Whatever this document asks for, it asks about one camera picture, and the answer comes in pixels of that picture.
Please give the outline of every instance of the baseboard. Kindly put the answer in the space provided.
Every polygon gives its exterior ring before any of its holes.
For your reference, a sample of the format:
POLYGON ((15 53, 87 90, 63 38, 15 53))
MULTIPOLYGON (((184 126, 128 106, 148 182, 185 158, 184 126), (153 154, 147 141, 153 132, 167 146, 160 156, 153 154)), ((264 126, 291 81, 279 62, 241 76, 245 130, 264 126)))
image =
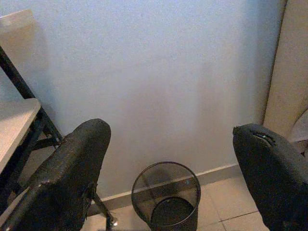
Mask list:
MULTIPOLYGON (((211 184, 213 182, 224 180, 230 177, 240 176, 242 174, 238 164, 232 164, 222 167, 217 167, 205 172, 197 173, 196 176, 200 182, 200 185, 211 184)), ((116 194, 113 196, 102 198, 105 206, 109 210, 125 207, 131 205, 130 199, 131 191, 116 194)), ((95 204, 92 204, 88 211, 88 216, 93 216, 101 213, 95 204)))

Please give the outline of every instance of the black mesh waste basket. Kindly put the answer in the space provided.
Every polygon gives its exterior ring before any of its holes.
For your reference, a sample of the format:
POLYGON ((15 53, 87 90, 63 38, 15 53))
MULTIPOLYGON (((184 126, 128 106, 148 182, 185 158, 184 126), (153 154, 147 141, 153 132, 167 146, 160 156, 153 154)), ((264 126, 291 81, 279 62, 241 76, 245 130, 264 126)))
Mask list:
POLYGON ((152 231, 196 231, 200 197, 195 174, 175 162, 147 167, 131 193, 136 213, 152 231))

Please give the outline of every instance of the metal leg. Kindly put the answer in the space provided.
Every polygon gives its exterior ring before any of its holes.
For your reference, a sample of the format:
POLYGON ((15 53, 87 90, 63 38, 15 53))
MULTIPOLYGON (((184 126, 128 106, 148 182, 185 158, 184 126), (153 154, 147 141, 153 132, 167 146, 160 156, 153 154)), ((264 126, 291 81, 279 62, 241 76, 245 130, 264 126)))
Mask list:
POLYGON ((7 208, 7 199, 16 190, 17 180, 30 156, 30 153, 45 126, 45 120, 36 120, 31 125, 22 145, 17 147, 8 164, 0 174, 0 214, 7 208))
POLYGON ((46 138, 46 139, 43 139, 43 140, 39 140, 34 148, 33 148, 33 151, 34 150, 37 150, 37 149, 41 149, 41 148, 46 148, 46 147, 50 147, 50 146, 53 146, 54 145, 54 140, 53 138, 46 138))
POLYGON ((12 188, 13 192, 17 195, 19 193, 19 191, 21 190, 21 186, 20 184, 16 183, 13 188, 12 188))
MULTIPOLYGON (((10 58, 6 55, 1 46, 0 46, 0 66, 24 99, 35 98, 31 89, 26 84, 24 79, 21 77, 18 70, 13 65, 10 58)), ((63 138, 43 108, 39 110, 38 116, 46 118, 46 127, 43 128, 44 134, 48 138, 52 139, 53 146, 59 145, 63 140, 63 138)))
POLYGON ((98 208, 102 211, 104 216, 106 217, 106 231, 110 231, 112 227, 117 225, 117 219, 111 215, 111 213, 106 208, 106 206, 103 204, 103 202, 101 201, 97 193, 94 194, 93 200, 95 204, 98 206, 98 208))

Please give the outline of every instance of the wall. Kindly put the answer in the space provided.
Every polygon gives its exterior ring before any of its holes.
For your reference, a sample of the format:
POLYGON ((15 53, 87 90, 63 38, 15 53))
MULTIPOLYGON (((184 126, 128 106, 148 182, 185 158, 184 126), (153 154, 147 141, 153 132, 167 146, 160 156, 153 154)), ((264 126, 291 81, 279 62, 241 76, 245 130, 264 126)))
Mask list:
POLYGON ((308 109, 308 1, 288 0, 264 126, 289 137, 308 109))
MULTIPOLYGON (((283 5, 4 0, 1 15, 30 8, 37 23, 0 42, 63 134, 110 124, 105 197, 158 161, 196 173, 236 163, 232 127, 262 121, 283 5)), ((0 81, 2 99, 19 98, 0 81)))

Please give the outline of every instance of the white wall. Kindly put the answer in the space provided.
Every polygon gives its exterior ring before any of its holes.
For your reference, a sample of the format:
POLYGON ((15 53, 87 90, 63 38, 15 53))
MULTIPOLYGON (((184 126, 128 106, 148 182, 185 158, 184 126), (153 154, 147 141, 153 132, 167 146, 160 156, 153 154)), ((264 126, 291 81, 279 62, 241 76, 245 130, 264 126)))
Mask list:
MULTIPOLYGON (((236 163, 232 127, 260 123, 282 0, 4 0, 35 27, 1 37, 63 134, 107 121, 102 197, 129 191, 146 166, 203 172, 236 163)), ((18 94, 1 74, 0 97, 18 94)))

